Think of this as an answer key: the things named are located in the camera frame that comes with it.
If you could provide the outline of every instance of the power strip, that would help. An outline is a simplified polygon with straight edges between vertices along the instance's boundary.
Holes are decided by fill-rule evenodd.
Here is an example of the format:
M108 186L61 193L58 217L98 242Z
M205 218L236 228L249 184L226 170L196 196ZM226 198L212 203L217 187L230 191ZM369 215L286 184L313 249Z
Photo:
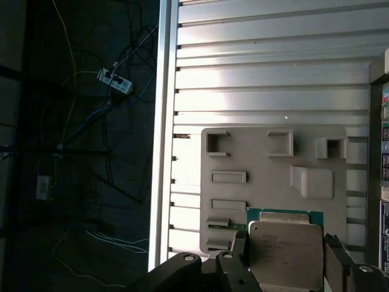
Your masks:
M134 85L131 81L124 79L117 74L112 75L105 68L101 69L98 72L97 79L99 79L103 83L121 91L124 94L129 94L133 90L133 87L134 87Z

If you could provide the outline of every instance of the bolt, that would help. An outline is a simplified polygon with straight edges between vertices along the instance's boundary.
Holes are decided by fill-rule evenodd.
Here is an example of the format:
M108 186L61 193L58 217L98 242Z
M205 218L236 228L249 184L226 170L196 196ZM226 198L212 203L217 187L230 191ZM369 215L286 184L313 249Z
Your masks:
M360 266L359 269L361 271L364 271L365 273L372 273L373 272L373 269L370 268L369 266Z

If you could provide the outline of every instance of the metal shelving rack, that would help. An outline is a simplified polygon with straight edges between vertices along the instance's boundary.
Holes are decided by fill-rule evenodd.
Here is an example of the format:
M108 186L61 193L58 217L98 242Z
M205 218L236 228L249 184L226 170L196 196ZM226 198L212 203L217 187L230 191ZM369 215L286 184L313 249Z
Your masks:
M387 1L160 3L149 269L180 251L206 256L201 131L288 124L345 127L349 245L357 262L365 247L372 262L359 223L368 190L369 65L389 47Z

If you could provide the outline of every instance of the white metal slats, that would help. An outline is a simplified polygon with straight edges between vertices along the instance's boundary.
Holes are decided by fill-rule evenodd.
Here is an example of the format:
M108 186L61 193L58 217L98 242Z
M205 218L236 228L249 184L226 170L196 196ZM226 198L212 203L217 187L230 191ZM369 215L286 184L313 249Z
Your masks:
M193 243L199 238L200 133L242 125L345 125L347 244L363 246L358 223L365 218L368 65L389 46L389 1L182 2L187 5L178 10L178 0L172 2L173 60L165 72L167 107L174 108L166 111L164 150L177 160L165 157L156 257L202 254ZM172 139L172 132L191 137Z

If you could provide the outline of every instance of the dark background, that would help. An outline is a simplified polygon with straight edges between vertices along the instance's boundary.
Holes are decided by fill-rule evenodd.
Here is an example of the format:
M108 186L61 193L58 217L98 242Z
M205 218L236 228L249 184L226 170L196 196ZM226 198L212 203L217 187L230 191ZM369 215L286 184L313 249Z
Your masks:
M159 19L159 1L132 2L142 7L142 25L155 27ZM133 19L132 31L141 26L139 8L132 2L56 0L74 50L77 71L98 71L102 62L110 68L129 45L129 16ZM29 29L33 37L29 75L36 87L23 97L28 104L25 141L32 147L56 147L73 101L73 92L78 94L65 140L79 127L75 124L85 121L90 113L106 103L107 86L101 82L96 85L95 74L80 74L77 76L77 89L73 88L72 81L61 88L61 84L73 74L73 67L63 26L51 0L37 2L31 25L33 27ZM144 30L139 40L147 34ZM153 77L157 30L153 36L154 44L150 41L147 49L139 50L141 57L134 57L132 65L126 64L118 71L119 75L134 83L134 94L128 97L129 101L134 100ZM44 106L51 98L53 101L43 116L42 140L40 120ZM111 98L115 101L123 95L112 91ZM128 241L149 237L154 98L155 79L141 100L131 106L117 106L106 116L114 182L131 195L141 198L142 203L112 190L64 159L52 155L24 156L22 192L17 216L14 217L21 228L11 239L12 254L4 267L8 271L6 281L12 291L120 289L107 288L93 279L74 276L55 256L77 274L92 275L107 284L126 285L147 272L148 254L136 254L96 240L85 230L100 231ZM103 148L102 124L96 123L70 147ZM106 178L104 157L71 157ZM37 201L37 175L54 177L55 173L57 183L50 190L51 199ZM53 249L64 234L66 236L54 256ZM148 241L137 246L148 249Z

